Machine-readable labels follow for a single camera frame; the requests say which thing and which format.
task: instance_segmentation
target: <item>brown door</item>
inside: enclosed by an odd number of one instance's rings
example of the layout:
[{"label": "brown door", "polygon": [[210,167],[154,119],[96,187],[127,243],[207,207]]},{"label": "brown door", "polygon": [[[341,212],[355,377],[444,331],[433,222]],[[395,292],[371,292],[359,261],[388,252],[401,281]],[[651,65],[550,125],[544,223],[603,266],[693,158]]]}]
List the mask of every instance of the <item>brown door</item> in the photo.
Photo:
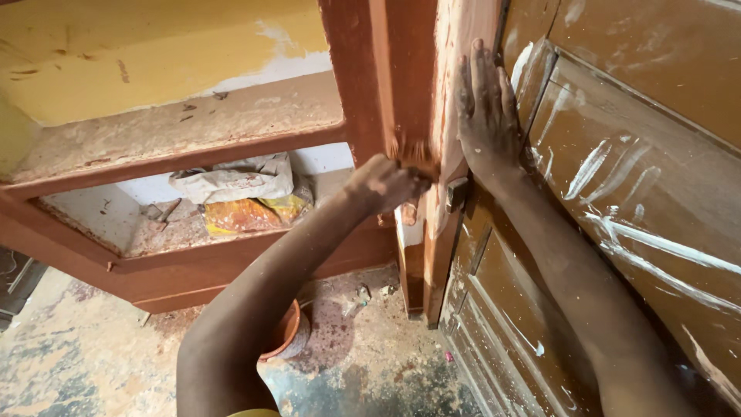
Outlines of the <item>brown door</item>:
[{"label": "brown door", "polygon": [[[533,180],[621,276],[703,415],[741,413],[741,6],[513,0],[501,27]],[[478,184],[440,324],[490,415],[601,414],[571,327]]]}]

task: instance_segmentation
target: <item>person's left hand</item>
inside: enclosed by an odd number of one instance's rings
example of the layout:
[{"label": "person's left hand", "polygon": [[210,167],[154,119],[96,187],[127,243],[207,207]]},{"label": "person's left hand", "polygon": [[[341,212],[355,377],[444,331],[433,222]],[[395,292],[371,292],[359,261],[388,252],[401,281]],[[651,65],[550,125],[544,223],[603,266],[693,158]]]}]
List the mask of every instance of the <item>person's left hand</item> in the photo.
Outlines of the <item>person's left hand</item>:
[{"label": "person's left hand", "polygon": [[419,197],[432,186],[432,179],[420,170],[400,168],[399,161],[377,154],[360,167],[345,190],[358,198],[369,214],[388,213],[403,202]]}]

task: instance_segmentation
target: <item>paint bucket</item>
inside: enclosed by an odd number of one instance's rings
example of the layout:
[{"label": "paint bucket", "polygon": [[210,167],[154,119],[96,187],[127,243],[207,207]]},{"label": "paint bucket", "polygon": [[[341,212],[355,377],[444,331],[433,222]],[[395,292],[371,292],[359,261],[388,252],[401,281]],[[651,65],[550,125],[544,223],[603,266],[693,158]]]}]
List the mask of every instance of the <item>paint bucket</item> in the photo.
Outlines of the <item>paint bucket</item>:
[{"label": "paint bucket", "polygon": [[283,319],[270,335],[268,344],[260,355],[260,361],[269,358],[288,359],[299,354],[304,349],[311,336],[309,319],[299,308],[299,302],[293,300]]}]

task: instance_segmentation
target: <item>concrete floor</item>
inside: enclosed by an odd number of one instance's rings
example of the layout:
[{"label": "concrete floor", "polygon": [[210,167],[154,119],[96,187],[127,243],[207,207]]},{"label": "concrete floor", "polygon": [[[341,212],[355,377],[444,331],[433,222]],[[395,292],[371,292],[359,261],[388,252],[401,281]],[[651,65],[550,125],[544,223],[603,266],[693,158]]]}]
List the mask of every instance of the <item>concrete floor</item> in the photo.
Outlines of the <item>concrete floor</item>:
[{"label": "concrete floor", "polygon": [[[395,268],[309,283],[313,333],[258,368],[283,416],[480,416],[439,332],[408,321]],[[359,282],[373,299],[342,314]],[[0,335],[0,416],[174,416],[178,346],[201,307],[154,315],[49,268]]]}]

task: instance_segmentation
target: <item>hand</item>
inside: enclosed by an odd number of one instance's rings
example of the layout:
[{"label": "hand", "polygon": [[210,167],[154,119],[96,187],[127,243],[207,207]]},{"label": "hand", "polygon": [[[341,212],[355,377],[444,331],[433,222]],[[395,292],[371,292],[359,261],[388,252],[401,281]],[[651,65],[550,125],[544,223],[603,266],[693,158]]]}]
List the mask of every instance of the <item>hand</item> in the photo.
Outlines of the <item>hand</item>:
[{"label": "hand", "polygon": [[360,167],[345,185],[351,198],[359,199],[368,214],[388,213],[403,202],[419,197],[432,186],[431,178],[420,170],[400,168],[399,161],[391,161],[377,154]]},{"label": "hand", "polygon": [[456,78],[458,139],[479,178],[501,183],[521,171],[520,142],[514,92],[504,68],[481,39],[471,45],[471,62],[460,60]]}]

